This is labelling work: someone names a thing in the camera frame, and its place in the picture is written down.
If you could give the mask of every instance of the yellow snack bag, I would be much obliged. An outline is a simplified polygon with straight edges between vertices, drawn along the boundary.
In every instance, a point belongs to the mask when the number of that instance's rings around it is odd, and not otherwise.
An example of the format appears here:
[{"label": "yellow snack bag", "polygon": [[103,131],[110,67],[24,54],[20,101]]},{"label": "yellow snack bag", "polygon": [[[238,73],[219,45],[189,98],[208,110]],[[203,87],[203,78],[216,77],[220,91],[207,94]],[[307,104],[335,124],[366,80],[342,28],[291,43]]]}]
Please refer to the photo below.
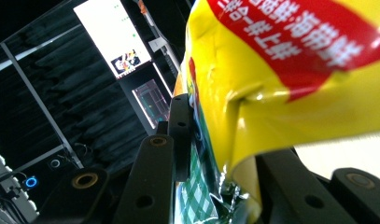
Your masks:
[{"label": "yellow snack bag", "polygon": [[246,158],[380,131],[380,0],[199,0],[186,45],[205,147],[253,197]]}]

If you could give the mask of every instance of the display screen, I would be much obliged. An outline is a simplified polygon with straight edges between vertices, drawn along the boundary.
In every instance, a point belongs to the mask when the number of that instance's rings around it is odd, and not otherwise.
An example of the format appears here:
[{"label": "display screen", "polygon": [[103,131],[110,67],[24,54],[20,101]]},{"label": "display screen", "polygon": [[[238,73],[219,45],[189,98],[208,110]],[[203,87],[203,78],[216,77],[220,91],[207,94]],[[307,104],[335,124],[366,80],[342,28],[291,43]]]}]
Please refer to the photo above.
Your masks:
[{"label": "display screen", "polygon": [[151,61],[120,0],[89,0],[74,11],[116,79]]},{"label": "display screen", "polygon": [[152,129],[157,127],[159,121],[168,120],[169,105],[166,103],[154,79],[132,90],[132,93]]}]

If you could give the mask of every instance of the green checkered pattern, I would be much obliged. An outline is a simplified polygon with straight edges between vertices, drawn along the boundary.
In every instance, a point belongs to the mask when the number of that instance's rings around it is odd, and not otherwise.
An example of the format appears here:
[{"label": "green checkered pattern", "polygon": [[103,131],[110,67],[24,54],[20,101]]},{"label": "green checkered pattern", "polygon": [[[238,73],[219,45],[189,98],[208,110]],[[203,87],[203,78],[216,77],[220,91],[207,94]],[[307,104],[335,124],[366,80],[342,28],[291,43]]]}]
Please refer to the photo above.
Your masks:
[{"label": "green checkered pattern", "polygon": [[190,179],[180,183],[177,190],[181,221],[184,224],[214,223],[218,219],[194,146],[191,149]]}]

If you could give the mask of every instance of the black metal bracket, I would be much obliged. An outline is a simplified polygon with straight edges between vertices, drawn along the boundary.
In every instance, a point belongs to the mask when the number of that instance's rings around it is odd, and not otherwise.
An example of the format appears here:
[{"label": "black metal bracket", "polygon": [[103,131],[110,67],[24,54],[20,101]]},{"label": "black metal bracket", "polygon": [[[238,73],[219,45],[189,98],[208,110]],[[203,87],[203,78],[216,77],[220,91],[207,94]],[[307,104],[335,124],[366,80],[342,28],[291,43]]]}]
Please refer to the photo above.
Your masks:
[{"label": "black metal bracket", "polygon": [[67,175],[50,194],[35,224],[101,223],[109,205],[105,170],[84,168]]},{"label": "black metal bracket", "polygon": [[113,223],[172,223],[174,214],[173,138],[147,137],[139,150]]},{"label": "black metal bracket", "polygon": [[181,94],[172,99],[168,135],[175,140],[176,181],[185,182],[190,178],[192,108],[189,96]]},{"label": "black metal bracket", "polygon": [[380,180],[373,175],[345,168],[322,183],[289,149],[259,155],[256,163],[263,223],[380,223]]}]

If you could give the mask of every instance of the red banner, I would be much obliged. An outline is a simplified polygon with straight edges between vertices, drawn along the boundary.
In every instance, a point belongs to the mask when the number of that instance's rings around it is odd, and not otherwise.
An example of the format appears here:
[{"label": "red banner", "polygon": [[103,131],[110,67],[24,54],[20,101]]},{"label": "red banner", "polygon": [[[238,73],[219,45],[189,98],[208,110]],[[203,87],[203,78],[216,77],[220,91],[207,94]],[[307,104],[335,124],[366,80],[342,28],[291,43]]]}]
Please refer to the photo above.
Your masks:
[{"label": "red banner", "polygon": [[317,91],[333,71],[380,60],[378,30],[330,0],[208,3],[216,18],[274,69],[289,88],[290,101]]}]

